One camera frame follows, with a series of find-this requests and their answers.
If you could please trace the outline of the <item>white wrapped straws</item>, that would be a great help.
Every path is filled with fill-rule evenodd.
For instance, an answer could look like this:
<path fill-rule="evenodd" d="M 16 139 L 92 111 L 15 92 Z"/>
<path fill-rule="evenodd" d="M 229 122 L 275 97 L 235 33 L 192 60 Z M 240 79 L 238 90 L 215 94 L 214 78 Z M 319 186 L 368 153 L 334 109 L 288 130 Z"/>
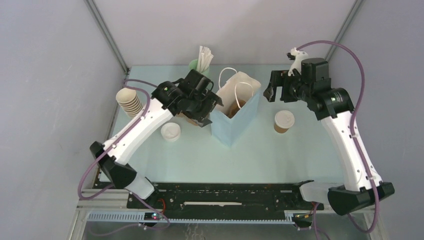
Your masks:
<path fill-rule="evenodd" d="M 209 47 L 200 46 L 195 70 L 199 73 L 204 73 L 210 66 L 214 55 Z"/>

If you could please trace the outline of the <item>green cup holder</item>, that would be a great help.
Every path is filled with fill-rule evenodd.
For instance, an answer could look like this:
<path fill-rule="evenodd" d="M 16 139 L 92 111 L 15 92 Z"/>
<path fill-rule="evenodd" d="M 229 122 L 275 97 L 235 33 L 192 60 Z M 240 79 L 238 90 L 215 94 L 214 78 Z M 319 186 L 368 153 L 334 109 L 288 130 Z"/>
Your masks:
<path fill-rule="evenodd" d="M 198 61 L 199 61 L 198 59 L 192 60 L 188 64 L 189 70 L 197 70 Z M 210 76 L 210 68 L 208 67 L 205 71 L 202 71 L 201 74 L 206 76 L 206 77 L 209 77 Z"/>

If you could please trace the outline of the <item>white plastic cup lid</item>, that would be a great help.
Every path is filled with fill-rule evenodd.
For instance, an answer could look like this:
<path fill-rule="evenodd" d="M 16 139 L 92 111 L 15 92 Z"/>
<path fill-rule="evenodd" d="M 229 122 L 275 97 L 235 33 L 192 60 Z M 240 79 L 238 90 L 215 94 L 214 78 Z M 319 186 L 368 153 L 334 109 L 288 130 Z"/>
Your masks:
<path fill-rule="evenodd" d="M 280 110 L 274 116 L 274 122 L 279 123 L 280 125 L 284 124 L 293 124 L 295 123 L 295 116 L 289 110 Z"/>

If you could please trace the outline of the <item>stack of brown paper cups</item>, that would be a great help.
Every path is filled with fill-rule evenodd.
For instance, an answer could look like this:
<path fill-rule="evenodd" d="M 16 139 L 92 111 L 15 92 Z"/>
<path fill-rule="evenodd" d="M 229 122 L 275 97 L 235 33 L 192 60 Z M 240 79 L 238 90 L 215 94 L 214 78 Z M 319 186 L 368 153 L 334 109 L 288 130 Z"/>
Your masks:
<path fill-rule="evenodd" d="M 130 88 L 122 88 L 115 95 L 119 106 L 128 117 L 133 119 L 143 109 L 143 104 L 137 95 L 137 91 Z"/>

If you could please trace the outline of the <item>brown paper coffee cup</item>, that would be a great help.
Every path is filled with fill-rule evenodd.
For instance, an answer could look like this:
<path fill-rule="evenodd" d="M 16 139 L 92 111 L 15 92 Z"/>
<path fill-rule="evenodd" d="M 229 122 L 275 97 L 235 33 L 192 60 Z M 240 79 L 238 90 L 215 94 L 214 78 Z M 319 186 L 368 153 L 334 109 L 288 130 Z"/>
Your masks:
<path fill-rule="evenodd" d="M 293 126 L 293 124 L 292 123 L 289 123 L 289 124 L 283 124 L 283 125 L 281 125 L 281 124 L 279 124 L 278 122 L 275 122 L 274 123 L 274 126 L 273 126 L 273 128 L 274 128 L 274 130 L 277 132 L 277 133 L 279 133 L 279 134 L 284 134 L 284 133 L 286 133 L 291 127 Z"/>

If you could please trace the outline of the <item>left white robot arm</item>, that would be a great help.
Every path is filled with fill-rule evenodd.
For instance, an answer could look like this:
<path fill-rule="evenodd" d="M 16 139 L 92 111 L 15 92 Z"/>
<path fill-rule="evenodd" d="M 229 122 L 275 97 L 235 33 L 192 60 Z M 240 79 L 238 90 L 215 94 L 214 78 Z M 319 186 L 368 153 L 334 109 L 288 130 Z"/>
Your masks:
<path fill-rule="evenodd" d="M 164 81 L 148 93 L 145 106 L 121 131 L 101 143 L 93 142 L 89 150 L 94 164 L 117 189 L 125 189 L 137 195 L 145 208 L 153 208 L 158 202 L 154 185 L 133 169 L 129 160 L 136 150 L 162 125 L 178 114 L 204 127 L 212 123 L 208 114 L 223 105 L 213 92 L 214 82 L 196 70 L 176 81 Z"/>

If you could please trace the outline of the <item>stack of white lids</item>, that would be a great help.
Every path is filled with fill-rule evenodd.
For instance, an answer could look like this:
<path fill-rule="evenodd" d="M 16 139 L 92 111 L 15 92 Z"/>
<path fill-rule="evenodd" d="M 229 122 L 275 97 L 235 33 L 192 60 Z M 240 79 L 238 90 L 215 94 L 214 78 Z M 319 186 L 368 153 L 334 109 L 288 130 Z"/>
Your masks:
<path fill-rule="evenodd" d="M 181 136 L 181 127 L 175 122 L 168 122 L 161 127 L 160 133 L 165 141 L 175 142 Z"/>

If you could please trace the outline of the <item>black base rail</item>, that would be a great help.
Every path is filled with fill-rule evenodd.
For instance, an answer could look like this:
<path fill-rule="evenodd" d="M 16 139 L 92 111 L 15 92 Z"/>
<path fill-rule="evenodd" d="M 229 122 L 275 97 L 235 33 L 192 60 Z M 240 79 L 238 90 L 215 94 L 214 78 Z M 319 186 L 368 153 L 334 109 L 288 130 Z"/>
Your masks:
<path fill-rule="evenodd" d="M 298 183 L 156 182 L 145 202 L 174 221 L 289 221 L 290 211 L 311 213 Z"/>

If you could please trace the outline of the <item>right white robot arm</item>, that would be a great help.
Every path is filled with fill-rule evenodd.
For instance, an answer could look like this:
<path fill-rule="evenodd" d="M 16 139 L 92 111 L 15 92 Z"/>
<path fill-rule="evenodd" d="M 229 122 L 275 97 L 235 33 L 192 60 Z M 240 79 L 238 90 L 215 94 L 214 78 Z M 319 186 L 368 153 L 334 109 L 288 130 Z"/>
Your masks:
<path fill-rule="evenodd" d="M 356 142 L 363 146 L 356 123 L 351 123 L 354 105 L 343 88 L 333 88 L 329 64 L 323 58 L 302 60 L 301 70 L 273 70 L 263 96 L 268 102 L 276 100 L 277 88 L 282 88 L 280 100 L 285 103 L 304 101 L 323 125 L 340 159 L 343 180 L 322 183 L 313 180 L 298 184 L 291 194 L 291 204 L 304 209 L 310 202 L 330 205 L 340 216 L 372 206 L 376 202 L 371 183 L 382 201 L 395 193 L 391 182 L 384 182 L 374 168 L 366 150 L 358 151 Z"/>

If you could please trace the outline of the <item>light blue paper bag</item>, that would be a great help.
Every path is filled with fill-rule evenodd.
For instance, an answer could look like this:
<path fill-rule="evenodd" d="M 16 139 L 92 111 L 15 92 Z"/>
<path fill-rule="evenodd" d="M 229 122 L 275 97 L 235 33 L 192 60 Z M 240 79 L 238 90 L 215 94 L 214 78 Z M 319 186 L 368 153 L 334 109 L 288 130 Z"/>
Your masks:
<path fill-rule="evenodd" d="M 218 76 L 217 95 L 223 105 L 217 105 L 210 113 L 211 135 L 225 146 L 232 146 L 255 119 L 261 90 L 261 83 L 248 74 L 232 67 L 223 68 Z M 234 101 L 246 104 L 233 118 L 227 113 Z"/>

